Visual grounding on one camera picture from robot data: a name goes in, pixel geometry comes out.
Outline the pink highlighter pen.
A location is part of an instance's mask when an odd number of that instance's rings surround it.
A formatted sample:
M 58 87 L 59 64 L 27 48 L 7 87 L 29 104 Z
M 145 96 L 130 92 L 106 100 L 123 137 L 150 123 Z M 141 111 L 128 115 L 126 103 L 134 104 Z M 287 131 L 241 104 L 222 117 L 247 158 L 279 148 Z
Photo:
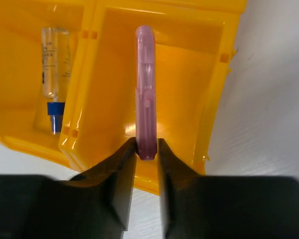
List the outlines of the pink highlighter pen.
M 148 25 L 136 30 L 136 140 L 141 160 L 154 160 L 157 154 L 155 37 Z

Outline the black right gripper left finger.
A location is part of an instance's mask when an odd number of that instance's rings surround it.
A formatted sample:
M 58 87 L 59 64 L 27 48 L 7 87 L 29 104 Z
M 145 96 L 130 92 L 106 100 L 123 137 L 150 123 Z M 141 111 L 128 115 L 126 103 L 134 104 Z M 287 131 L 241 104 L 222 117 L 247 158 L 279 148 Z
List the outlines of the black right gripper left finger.
M 0 175 L 0 239 L 120 239 L 128 230 L 136 140 L 70 180 Z

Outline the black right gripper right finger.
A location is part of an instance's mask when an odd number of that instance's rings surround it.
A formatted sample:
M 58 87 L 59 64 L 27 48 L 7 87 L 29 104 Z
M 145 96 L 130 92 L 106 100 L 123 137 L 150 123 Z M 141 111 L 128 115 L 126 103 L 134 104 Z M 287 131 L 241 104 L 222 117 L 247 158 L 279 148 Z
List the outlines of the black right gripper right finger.
M 165 239 L 299 239 L 299 181 L 203 176 L 158 141 Z

